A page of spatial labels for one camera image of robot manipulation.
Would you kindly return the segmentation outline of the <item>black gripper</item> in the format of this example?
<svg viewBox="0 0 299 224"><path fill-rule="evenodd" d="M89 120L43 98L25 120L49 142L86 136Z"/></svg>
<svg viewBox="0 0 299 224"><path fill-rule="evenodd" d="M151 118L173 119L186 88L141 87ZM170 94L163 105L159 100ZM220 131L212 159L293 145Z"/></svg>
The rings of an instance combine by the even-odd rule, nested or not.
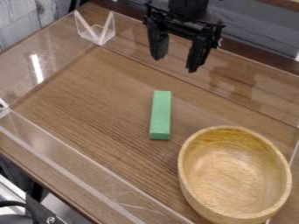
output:
<svg viewBox="0 0 299 224"><path fill-rule="evenodd" d="M204 36L197 36L192 44L186 64L190 73L196 73L206 63L212 48L221 47L226 24L209 12L209 5L210 0L147 0L145 3L145 20L151 18L147 21L147 36L155 60L161 60L169 53L170 36L165 28L186 39L193 39L200 34Z"/></svg>

